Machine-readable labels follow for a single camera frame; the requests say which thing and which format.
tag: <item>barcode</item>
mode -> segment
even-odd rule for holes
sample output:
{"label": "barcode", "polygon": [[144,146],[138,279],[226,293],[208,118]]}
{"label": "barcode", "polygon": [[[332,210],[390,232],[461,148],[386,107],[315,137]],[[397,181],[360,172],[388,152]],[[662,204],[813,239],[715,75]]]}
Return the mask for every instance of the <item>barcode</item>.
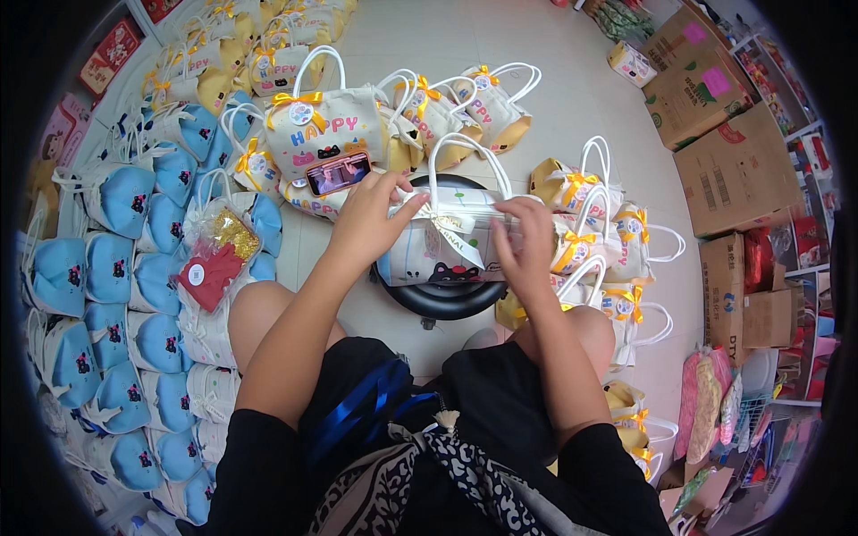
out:
{"label": "barcode", "polygon": [[706,196],[706,204],[709,205],[709,211],[715,212],[715,196],[712,194],[712,187],[709,184],[709,176],[706,172],[700,173],[700,182],[703,183],[703,195]]}
{"label": "barcode", "polygon": [[715,175],[715,184],[718,185],[718,195],[721,196],[721,203],[727,207],[730,204],[730,194],[727,192],[727,185],[724,183],[721,168],[718,166],[713,167],[712,174]]}

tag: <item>black shirt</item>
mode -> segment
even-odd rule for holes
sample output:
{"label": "black shirt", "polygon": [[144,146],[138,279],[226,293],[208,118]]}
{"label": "black shirt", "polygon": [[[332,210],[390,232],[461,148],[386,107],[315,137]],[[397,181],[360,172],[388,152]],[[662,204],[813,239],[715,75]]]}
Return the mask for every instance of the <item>black shirt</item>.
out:
{"label": "black shirt", "polygon": [[[559,454],[558,476],[535,461],[489,453],[579,525],[607,534],[670,534],[655,490],[623,450],[612,425],[579,431]],[[303,534],[320,497],[308,490],[298,433],[281,420],[238,410],[217,467],[206,528],[212,534]],[[495,534],[490,519],[429,455],[414,463],[398,534]]]}

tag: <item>left hand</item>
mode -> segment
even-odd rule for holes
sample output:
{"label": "left hand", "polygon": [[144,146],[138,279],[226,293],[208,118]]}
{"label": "left hand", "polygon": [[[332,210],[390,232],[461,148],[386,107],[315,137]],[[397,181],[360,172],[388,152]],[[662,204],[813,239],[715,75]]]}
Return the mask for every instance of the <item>left hand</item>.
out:
{"label": "left hand", "polygon": [[420,207],[429,201],[429,194],[414,196],[388,218],[390,202],[399,198],[396,186],[414,191],[406,175],[394,172],[367,173],[353,186],[334,224],[325,255],[335,257],[340,266],[352,268],[357,276],[389,250]]}

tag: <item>plastic bottle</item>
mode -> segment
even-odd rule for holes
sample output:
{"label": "plastic bottle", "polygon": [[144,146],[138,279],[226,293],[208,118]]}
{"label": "plastic bottle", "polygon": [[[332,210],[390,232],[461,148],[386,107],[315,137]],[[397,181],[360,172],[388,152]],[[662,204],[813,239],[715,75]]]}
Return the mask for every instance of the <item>plastic bottle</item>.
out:
{"label": "plastic bottle", "polygon": [[128,531],[131,536],[160,536],[160,532],[152,525],[147,525],[139,515],[131,518],[131,526]]}
{"label": "plastic bottle", "polygon": [[158,527],[166,536],[182,536],[176,528],[176,518],[160,510],[149,510],[146,513],[149,522]]}

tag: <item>pink label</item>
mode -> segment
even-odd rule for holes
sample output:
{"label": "pink label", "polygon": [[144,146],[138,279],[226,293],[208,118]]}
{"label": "pink label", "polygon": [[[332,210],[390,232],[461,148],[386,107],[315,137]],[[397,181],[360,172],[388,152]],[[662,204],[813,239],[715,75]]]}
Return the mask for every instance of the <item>pink label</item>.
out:
{"label": "pink label", "polygon": [[688,23],[688,26],[682,30],[682,35],[685,35],[686,39],[688,39],[692,45],[696,45],[700,41],[706,39],[706,31],[703,30],[695,21]]}
{"label": "pink label", "polygon": [[704,84],[706,84],[706,87],[709,89],[709,93],[713,97],[717,97],[718,95],[730,90],[730,82],[717,66],[704,71],[704,73],[700,75],[700,79],[703,80]]}

